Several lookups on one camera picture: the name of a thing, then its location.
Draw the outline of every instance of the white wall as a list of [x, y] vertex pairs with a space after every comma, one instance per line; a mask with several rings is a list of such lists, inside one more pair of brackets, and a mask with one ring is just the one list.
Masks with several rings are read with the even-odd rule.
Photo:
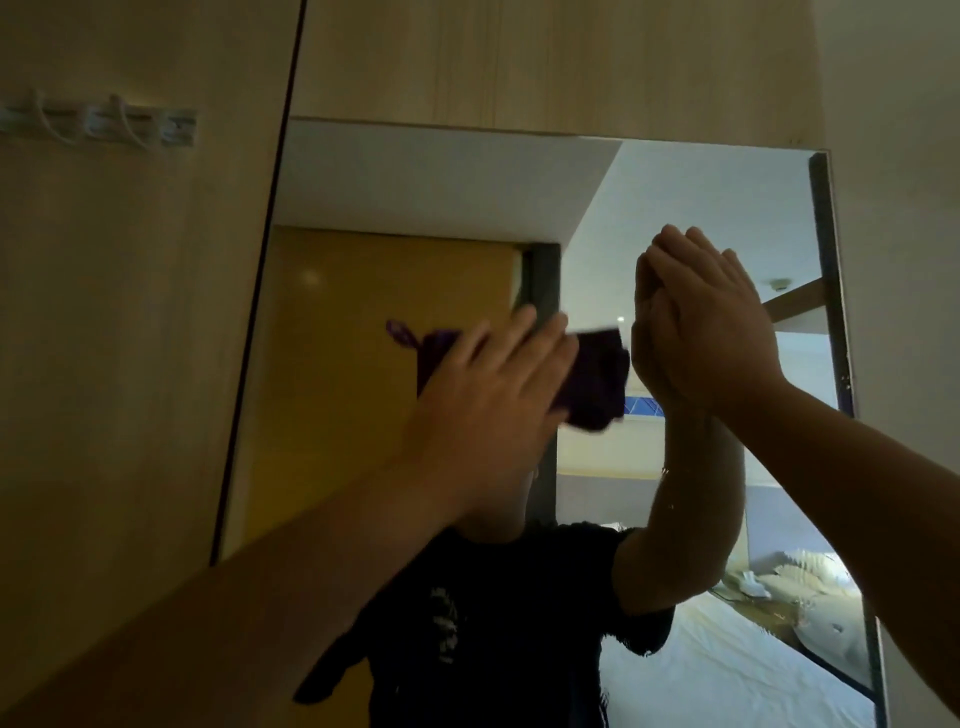
[[[960, 471], [960, 3], [814, 8], [858, 414]], [[883, 657], [893, 728], [960, 725]]]
[[660, 477], [663, 419], [630, 418], [591, 434], [562, 427], [557, 438], [557, 472], [612, 477]]

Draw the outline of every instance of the reflected hand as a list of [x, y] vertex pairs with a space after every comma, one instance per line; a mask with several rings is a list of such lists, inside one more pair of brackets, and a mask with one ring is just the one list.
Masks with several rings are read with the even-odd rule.
[[778, 388], [777, 337], [750, 276], [697, 228], [668, 225], [643, 258], [662, 281], [650, 302], [656, 359], [684, 397], [721, 417]]
[[631, 329], [630, 355], [636, 375], [669, 415], [681, 409], [693, 408], [670, 381], [657, 359], [652, 331], [653, 299], [663, 284], [646, 254], [636, 259], [636, 287], [634, 289], [634, 325]]
[[566, 419], [551, 406], [577, 339], [556, 314], [524, 342], [536, 320], [527, 305], [489, 337], [488, 325], [461, 334], [406, 426], [401, 460], [436, 475], [461, 514], [515, 497]]

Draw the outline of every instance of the bed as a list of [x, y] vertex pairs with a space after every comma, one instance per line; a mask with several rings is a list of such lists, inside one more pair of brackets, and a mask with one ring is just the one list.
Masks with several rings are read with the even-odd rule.
[[783, 555], [787, 563], [757, 580], [773, 599], [796, 608], [793, 629], [806, 652], [869, 693], [863, 597], [850, 573], [834, 553], [799, 550]]
[[677, 607], [656, 655], [603, 642], [612, 728], [873, 728], [874, 704], [713, 595]]

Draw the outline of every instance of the wooden cabinet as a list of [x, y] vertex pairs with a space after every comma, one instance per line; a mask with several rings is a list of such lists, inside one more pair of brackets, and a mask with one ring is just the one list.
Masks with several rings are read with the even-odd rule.
[[809, 0], [309, 0], [293, 113], [824, 143]]
[[4, 4], [4, 101], [200, 117], [194, 149], [0, 139], [0, 711], [209, 561], [298, 11]]

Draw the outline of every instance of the wooden beam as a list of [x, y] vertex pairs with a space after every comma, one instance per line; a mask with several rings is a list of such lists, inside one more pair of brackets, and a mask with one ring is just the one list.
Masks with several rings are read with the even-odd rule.
[[763, 307], [774, 323], [792, 319], [827, 303], [827, 293], [823, 279], [804, 283], [799, 288], [770, 299]]

